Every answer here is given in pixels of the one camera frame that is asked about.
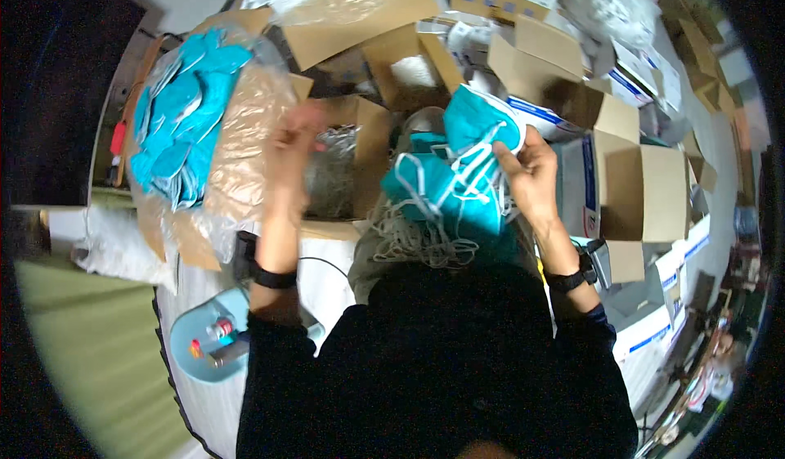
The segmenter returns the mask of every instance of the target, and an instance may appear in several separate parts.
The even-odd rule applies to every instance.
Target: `wristwatch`
[[[250,263],[250,277],[253,282],[269,289],[290,289],[297,285],[297,271],[273,273],[261,268],[256,260]]]
[[[551,290],[566,294],[580,286],[584,281],[588,282],[589,285],[594,285],[594,282],[597,281],[597,273],[594,271],[591,255],[583,249],[578,249],[578,253],[579,268],[572,275],[554,275],[543,270],[545,281]]]

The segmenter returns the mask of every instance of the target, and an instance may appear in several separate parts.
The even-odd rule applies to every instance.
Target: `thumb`
[[[513,153],[505,146],[504,142],[497,140],[493,143],[493,153],[496,155],[498,164],[502,165],[502,170],[510,177],[516,172],[523,170],[518,159],[513,156]]]

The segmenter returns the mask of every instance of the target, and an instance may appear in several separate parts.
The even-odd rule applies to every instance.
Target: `right hand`
[[[537,230],[558,221],[556,209],[556,153],[531,125],[526,125],[524,147],[518,157],[505,146],[493,143],[496,159],[507,174],[515,203]]]

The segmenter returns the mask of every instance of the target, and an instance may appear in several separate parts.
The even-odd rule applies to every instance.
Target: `teal face mask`
[[[512,202],[491,148],[502,140],[516,154],[523,146],[525,124],[506,103],[462,86],[445,111],[444,125],[445,136],[411,135],[414,152],[400,154],[381,181],[389,208],[428,232],[421,240],[427,252],[427,242],[454,243],[464,253],[470,251],[471,258],[475,251],[483,259],[516,258],[514,233],[505,222],[511,219]]]

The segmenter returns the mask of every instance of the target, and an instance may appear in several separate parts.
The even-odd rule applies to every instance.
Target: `small bottle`
[[[224,336],[228,336],[234,329],[235,326],[232,324],[232,321],[229,318],[222,316],[218,318],[215,323],[207,327],[207,335],[210,336],[212,340],[218,341]]]

